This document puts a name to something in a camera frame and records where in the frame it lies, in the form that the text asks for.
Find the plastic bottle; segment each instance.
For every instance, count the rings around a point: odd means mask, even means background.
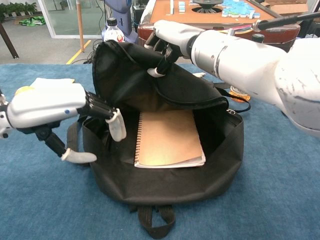
[[[108,28],[104,32],[103,41],[106,42],[108,40],[115,40],[117,42],[124,42],[125,35],[124,33],[118,28],[117,19],[111,17],[106,20]]]

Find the floor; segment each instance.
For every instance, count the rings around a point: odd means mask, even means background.
[[[22,26],[14,24],[13,20],[4,22],[3,27],[17,51],[19,58],[13,59],[5,42],[0,37],[0,64],[66,64],[80,49],[79,39],[53,39],[50,37],[48,27]],[[75,64],[82,64],[92,52],[91,39],[84,53],[74,59]],[[190,63],[182,57],[177,63]]]

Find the yellow object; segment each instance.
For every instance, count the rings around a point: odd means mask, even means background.
[[[15,91],[15,96],[20,94],[20,93],[23,93],[23,92],[26,92],[26,91],[30,91],[30,90],[34,90],[34,88],[32,86],[22,86],[20,87],[17,91]]]
[[[236,97],[240,97],[240,98],[243,98],[247,101],[250,100],[250,96],[248,94],[246,94],[245,92],[241,91],[240,89],[234,87],[234,86],[231,86],[230,87],[230,95],[233,95],[233,96],[236,96]],[[244,101],[242,100],[239,100],[239,99],[236,99],[236,98],[231,98],[233,101],[235,102],[238,102],[238,103],[244,103]]]
[[[85,49],[85,48],[89,45],[89,43],[91,43],[91,40],[87,41],[87,42],[85,43],[85,45],[83,46],[83,48]],[[81,49],[80,49],[79,51],[77,51],[76,54],[73,55],[73,57],[70,58],[70,60],[66,63],[66,65],[71,64],[71,63],[76,59],[76,57],[78,57],[78,55],[79,55],[81,52],[82,52]]]

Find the yellow tape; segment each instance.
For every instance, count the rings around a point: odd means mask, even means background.
[[[87,41],[85,43],[85,45],[83,46],[83,48],[85,49],[89,45],[89,43],[91,43],[91,40]],[[81,49],[79,51],[77,51],[76,54],[73,55],[72,58],[69,59],[69,61],[66,63],[66,65],[71,64],[79,56],[80,53],[81,53]]]

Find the robotic hand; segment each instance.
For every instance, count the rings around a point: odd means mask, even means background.
[[[63,87],[32,88],[17,91],[10,103],[0,92],[0,139],[12,129],[24,134],[35,133],[40,141],[61,159],[72,163],[90,163],[97,157],[88,152],[76,152],[52,132],[62,120],[78,114],[105,119],[112,138],[119,142],[127,135],[124,119],[118,108],[109,107],[95,94],[85,91],[79,83]]]
[[[263,29],[275,26],[261,23]],[[258,31],[259,25],[253,28]],[[165,75],[178,57],[191,59],[204,71],[277,106],[299,129],[320,137],[320,67],[306,51],[286,53],[233,34],[165,20],[154,24],[145,47],[164,55],[156,68],[148,70],[153,77]]]

